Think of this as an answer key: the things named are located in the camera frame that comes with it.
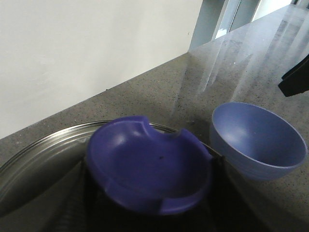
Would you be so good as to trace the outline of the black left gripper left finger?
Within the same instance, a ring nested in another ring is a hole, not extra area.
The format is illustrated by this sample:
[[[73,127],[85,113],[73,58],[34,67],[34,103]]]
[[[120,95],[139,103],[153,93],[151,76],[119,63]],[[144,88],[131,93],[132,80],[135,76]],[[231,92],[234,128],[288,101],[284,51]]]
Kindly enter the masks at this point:
[[[99,189],[81,161],[78,180],[74,183],[56,215],[43,232],[111,232],[108,219],[110,201]]]

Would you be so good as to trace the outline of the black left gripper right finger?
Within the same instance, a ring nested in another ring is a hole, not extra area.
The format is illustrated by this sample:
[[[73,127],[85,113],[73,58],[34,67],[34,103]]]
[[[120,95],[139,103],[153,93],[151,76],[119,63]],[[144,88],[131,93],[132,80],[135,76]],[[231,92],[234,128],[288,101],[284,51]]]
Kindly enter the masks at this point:
[[[203,232],[266,232],[267,226],[257,218],[227,174],[224,157],[203,144],[212,156],[212,182],[209,193],[196,210]]]

